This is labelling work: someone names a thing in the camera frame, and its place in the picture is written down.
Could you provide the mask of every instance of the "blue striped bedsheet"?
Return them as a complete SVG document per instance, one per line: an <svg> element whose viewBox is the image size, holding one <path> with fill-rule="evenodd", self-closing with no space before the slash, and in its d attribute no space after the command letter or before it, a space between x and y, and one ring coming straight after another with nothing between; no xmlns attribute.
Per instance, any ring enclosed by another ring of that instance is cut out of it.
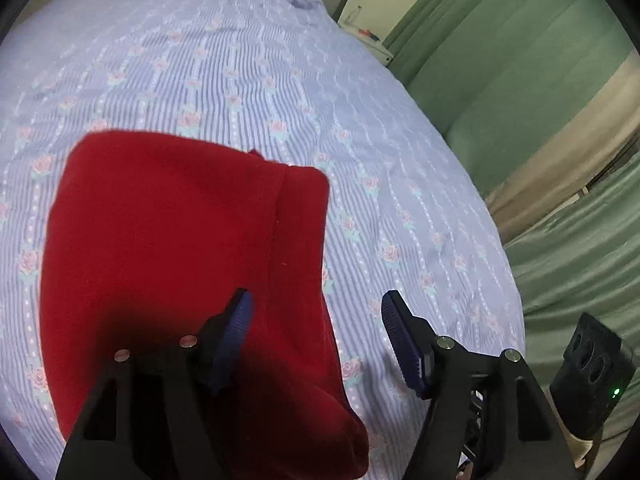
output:
<svg viewBox="0 0 640 480"><path fill-rule="evenodd" d="M0 73L0 422L42 480L64 442L38 279L65 159L88 131L171 132L326 173L322 290L369 431L367 479L402 476L426 409L386 339L384 292L469 349L524 350L520 298L468 175L320 0L55 0L9 34Z"/></svg>

